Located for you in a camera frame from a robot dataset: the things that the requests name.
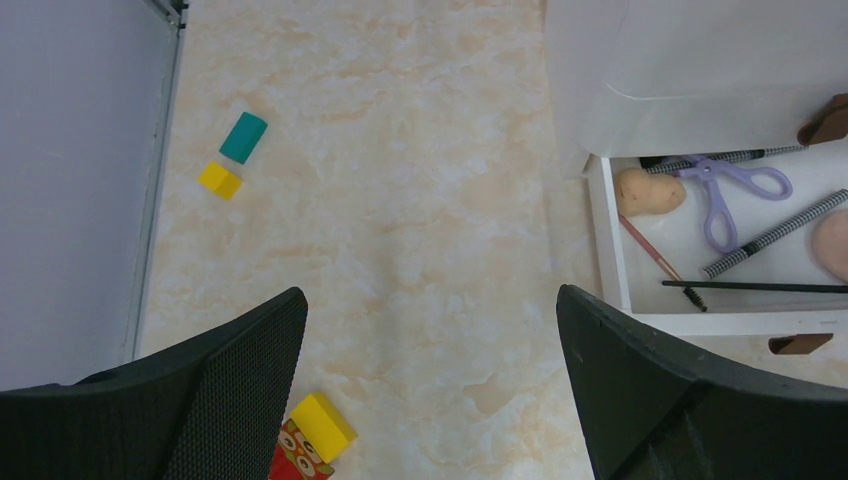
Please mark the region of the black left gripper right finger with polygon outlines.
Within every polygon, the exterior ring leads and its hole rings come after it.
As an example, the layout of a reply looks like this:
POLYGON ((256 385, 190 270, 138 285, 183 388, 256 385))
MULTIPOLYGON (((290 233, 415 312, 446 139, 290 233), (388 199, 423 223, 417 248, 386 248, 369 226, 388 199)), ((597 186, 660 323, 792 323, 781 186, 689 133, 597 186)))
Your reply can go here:
POLYGON ((727 359, 574 285, 556 315, 598 479, 843 479, 847 392, 727 359))

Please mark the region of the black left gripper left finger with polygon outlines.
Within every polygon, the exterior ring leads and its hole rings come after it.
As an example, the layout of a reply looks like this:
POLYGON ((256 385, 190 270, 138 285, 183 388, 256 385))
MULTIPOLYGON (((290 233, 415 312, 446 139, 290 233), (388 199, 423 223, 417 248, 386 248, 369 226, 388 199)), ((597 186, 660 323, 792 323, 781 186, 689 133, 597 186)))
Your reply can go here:
POLYGON ((264 479, 308 315, 290 288, 72 385, 1 395, 5 479, 264 479))

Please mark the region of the thin brown brush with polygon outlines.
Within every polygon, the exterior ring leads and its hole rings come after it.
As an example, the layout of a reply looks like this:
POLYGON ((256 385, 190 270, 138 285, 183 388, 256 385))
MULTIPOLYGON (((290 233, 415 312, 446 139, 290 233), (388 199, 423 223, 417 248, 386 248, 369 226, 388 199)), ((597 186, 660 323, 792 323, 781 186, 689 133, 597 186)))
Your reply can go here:
MULTIPOLYGON (((667 275, 671 281, 681 281, 682 277, 676 269, 662 256, 653 244, 623 215, 618 219, 624 229, 639 244, 639 246, 650 256, 654 263, 667 275)), ((689 302, 700 312, 707 312, 708 307, 703 298, 692 287, 681 287, 681 291, 689 302)))

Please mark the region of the thin black eyeliner brush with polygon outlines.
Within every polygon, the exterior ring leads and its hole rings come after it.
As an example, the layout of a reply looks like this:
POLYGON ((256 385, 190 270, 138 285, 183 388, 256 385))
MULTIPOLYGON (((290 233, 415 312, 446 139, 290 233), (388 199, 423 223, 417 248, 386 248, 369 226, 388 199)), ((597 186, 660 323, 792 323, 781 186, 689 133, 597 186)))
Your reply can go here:
POLYGON ((756 282, 720 282, 720 281, 675 281, 664 280, 663 286, 681 288, 707 288, 746 291, 773 291, 795 293, 846 294, 846 285, 756 283, 756 282))

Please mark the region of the tan makeup sponge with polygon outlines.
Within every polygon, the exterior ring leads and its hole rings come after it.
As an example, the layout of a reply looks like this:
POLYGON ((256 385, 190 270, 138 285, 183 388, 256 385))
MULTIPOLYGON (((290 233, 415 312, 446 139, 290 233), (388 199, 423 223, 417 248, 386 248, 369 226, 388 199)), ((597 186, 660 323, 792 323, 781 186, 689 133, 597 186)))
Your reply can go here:
POLYGON ((613 178, 618 213, 624 217, 662 215, 677 209, 687 192, 676 177, 628 168, 613 178))

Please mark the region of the round peach makeup puff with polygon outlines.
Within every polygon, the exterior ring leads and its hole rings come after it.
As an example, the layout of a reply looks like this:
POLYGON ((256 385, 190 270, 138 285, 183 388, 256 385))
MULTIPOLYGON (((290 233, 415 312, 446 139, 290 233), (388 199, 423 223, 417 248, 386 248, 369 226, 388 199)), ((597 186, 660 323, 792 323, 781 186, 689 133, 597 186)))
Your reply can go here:
POLYGON ((811 245, 816 262, 834 278, 847 282, 847 210, 826 215, 815 227, 811 245))

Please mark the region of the white drawer organizer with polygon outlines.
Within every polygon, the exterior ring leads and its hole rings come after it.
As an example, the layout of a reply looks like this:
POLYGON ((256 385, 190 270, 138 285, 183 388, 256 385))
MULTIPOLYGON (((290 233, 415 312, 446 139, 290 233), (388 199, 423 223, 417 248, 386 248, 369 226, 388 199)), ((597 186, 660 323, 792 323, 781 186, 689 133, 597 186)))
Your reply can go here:
POLYGON ((847 208, 843 1, 551 1, 564 170, 602 299, 682 337, 845 335, 814 233, 847 208))

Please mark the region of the black makeup brush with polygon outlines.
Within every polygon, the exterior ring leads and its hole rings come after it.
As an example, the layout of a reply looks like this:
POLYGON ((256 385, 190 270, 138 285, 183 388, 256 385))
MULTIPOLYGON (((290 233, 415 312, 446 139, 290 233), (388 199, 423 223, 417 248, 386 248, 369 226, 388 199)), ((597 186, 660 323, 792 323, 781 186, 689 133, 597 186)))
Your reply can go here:
POLYGON ((639 164, 643 169, 649 169, 657 165, 661 165, 666 160, 665 156, 654 156, 654 157, 645 157, 642 156, 639 158, 639 164))

